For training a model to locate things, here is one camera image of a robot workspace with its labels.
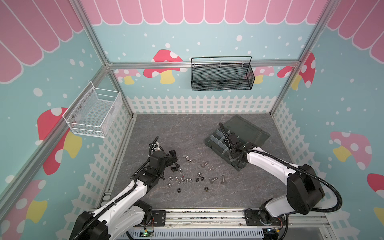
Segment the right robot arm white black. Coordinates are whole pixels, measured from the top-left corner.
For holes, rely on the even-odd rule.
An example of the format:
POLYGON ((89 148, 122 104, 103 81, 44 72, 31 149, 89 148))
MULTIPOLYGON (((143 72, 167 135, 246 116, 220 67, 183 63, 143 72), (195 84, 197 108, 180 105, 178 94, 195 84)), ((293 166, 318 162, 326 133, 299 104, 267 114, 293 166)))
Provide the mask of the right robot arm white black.
POLYGON ((238 164, 251 164, 270 173, 280 180, 287 192, 278 198, 271 198, 259 208, 259 219, 270 225, 275 219, 289 214, 306 215, 309 212, 333 213, 343 205, 339 191, 324 179, 318 177, 314 169, 304 164, 291 164, 252 143, 242 144, 234 134, 224 134, 230 157, 238 164), (330 208, 318 208, 317 204, 325 197, 323 187, 336 196, 336 204, 330 208))

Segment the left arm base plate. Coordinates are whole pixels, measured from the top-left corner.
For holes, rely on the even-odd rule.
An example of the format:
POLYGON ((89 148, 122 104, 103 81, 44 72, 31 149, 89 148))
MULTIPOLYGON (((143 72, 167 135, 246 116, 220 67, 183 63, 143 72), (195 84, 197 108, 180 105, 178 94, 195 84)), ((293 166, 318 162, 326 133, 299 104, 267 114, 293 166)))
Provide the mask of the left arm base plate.
POLYGON ((164 227, 166 221, 166 211, 148 211, 140 223, 141 226, 164 227))

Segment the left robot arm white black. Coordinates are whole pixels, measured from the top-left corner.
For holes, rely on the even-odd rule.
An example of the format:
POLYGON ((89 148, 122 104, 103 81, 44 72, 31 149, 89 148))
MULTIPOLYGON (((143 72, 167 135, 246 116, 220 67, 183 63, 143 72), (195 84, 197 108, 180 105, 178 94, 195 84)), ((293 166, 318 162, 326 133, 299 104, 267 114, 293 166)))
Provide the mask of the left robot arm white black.
POLYGON ((128 186, 106 205, 80 214, 71 240, 116 240, 136 225, 146 225, 152 219, 152 207, 141 200, 159 180, 164 180, 165 168, 178 161, 176 151, 152 151, 145 164, 131 177, 128 186))

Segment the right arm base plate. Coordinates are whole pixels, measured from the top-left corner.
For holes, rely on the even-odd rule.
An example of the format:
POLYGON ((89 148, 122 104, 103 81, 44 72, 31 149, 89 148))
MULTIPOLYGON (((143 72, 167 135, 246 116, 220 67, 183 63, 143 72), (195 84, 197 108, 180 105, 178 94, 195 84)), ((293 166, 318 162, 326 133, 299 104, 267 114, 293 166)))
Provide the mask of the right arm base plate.
POLYGON ((284 226, 287 222, 285 215, 272 217, 259 209, 245 209, 244 216, 247 226, 284 226))

